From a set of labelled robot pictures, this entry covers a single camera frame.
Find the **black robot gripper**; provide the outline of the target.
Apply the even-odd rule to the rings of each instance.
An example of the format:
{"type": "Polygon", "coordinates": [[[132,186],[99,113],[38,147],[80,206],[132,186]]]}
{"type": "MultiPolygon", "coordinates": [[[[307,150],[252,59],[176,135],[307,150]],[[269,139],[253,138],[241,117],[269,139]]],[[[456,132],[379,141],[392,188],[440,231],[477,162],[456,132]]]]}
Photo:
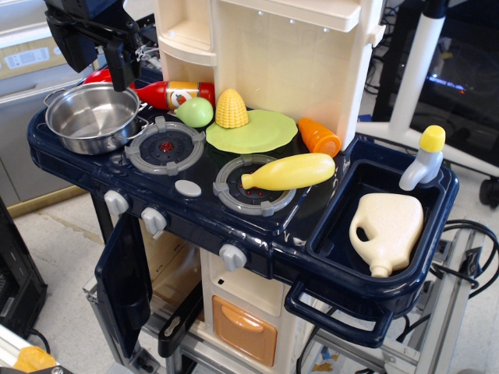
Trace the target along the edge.
{"type": "Polygon", "coordinates": [[[138,26],[122,1],[46,1],[47,24],[66,62],[76,72],[104,50],[114,90],[122,92],[141,76],[138,26]]]}

